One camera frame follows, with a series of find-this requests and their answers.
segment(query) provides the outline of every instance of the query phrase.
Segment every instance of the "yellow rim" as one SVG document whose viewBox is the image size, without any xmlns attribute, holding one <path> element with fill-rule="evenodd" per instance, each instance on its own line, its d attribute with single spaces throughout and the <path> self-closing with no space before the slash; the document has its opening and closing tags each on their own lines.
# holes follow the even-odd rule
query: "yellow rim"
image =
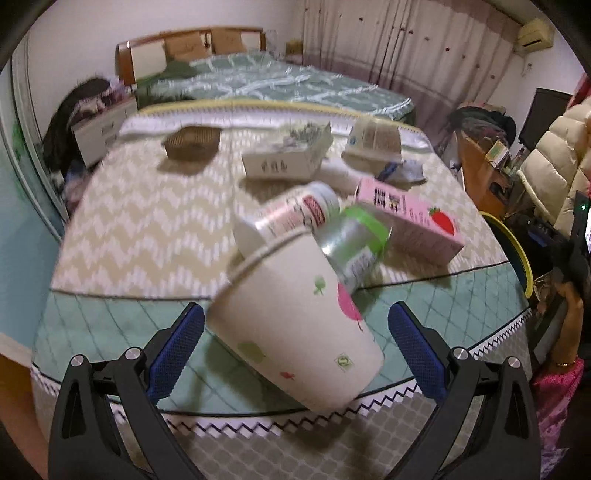
<svg viewBox="0 0 591 480">
<path fill-rule="evenodd" d="M 519 255 L 519 259 L 521 260 L 521 265 L 523 265 L 523 269 L 525 270 L 525 280 L 526 280 L 526 288 L 525 288 L 525 296 L 530 298 L 534 292 L 534 274 L 531 271 L 531 266 L 529 260 L 525 256 L 525 252 L 521 245 L 515 238 L 515 235 L 511 233 L 511 231 L 505 226 L 503 222 L 501 222 L 497 217 L 493 217 L 490 213 L 480 212 L 480 214 L 485 218 L 486 221 L 490 223 L 494 223 L 496 227 L 501 230 L 505 236 L 511 241 L 511 244 L 517 251 Z"/>
<path fill-rule="evenodd" d="M 139 111 L 140 115 L 151 115 L 152 113 L 167 112 L 171 110 L 190 110 L 203 108 L 227 108 L 229 106 L 235 107 L 257 107 L 257 108 L 281 108 L 288 110 L 306 110 L 309 112 L 320 113 L 335 113 L 343 115 L 344 113 L 350 116 L 362 117 L 371 116 L 368 113 L 356 112 L 355 110 L 345 110 L 334 106 L 316 105 L 315 103 L 306 102 L 284 102 L 281 100 L 255 100 L 248 98 L 224 99 L 224 100 L 184 100 L 182 102 L 161 103 L 159 105 L 150 105 L 142 108 Z M 381 118 L 387 122 L 391 122 L 399 127 L 408 128 L 409 130 L 423 133 L 420 128 L 412 127 L 411 125 L 396 122 L 387 118 Z"/>
</svg>

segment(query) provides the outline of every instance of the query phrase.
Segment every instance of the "pink leaf print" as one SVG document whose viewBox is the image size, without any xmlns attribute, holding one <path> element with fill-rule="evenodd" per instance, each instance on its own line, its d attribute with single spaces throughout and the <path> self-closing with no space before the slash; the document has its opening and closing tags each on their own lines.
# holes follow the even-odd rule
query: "pink leaf print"
<svg viewBox="0 0 591 480">
<path fill-rule="evenodd" d="M 357 322 L 359 330 L 363 332 L 363 329 L 361 328 L 361 322 L 363 322 L 363 317 L 359 313 L 359 310 L 355 306 L 355 303 L 353 303 L 351 295 L 349 295 L 347 289 L 342 283 L 338 284 L 337 293 L 337 299 L 339 301 L 339 307 L 341 311 L 351 320 Z"/>
</svg>

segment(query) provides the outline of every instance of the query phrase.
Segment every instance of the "white curtain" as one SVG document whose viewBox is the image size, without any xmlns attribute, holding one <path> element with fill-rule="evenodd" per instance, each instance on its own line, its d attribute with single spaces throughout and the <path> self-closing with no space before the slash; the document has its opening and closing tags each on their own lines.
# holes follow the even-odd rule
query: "white curtain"
<svg viewBox="0 0 591 480">
<path fill-rule="evenodd" d="M 519 24 L 483 0 L 301 0 L 304 62 L 409 96 L 436 143 L 462 102 L 486 102 Z"/>
</svg>

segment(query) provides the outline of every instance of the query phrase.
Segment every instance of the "strawberry milk carton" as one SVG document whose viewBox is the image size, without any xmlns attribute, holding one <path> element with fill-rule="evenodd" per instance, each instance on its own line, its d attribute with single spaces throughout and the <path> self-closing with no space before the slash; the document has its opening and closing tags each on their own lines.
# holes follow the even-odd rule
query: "strawberry milk carton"
<svg viewBox="0 0 591 480">
<path fill-rule="evenodd" d="M 371 205 L 392 227 L 390 244 L 436 265 L 447 265 L 464 248 L 457 222 L 435 205 L 374 179 L 363 179 L 356 200 Z"/>
</svg>

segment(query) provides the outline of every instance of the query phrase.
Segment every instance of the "air conditioner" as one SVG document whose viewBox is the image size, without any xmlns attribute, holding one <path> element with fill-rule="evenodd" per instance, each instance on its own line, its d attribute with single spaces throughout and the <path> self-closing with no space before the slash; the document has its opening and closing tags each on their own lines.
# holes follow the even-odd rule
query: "air conditioner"
<svg viewBox="0 0 591 480">
<path fill-rule="evenodd" d="M 518 51 L 531 53 L 550 48 L 553 44 L 554 27 L 549 22 L 536 18 L 519 30 L 517 37 Z"/>
</svg>

